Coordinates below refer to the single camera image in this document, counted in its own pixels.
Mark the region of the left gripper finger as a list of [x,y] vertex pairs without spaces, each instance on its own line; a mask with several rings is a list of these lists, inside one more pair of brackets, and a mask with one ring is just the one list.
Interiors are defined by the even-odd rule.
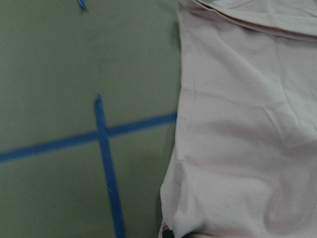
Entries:
[[162,238],[174,238],[174,233],[172,230],[165,230],[162,232]]

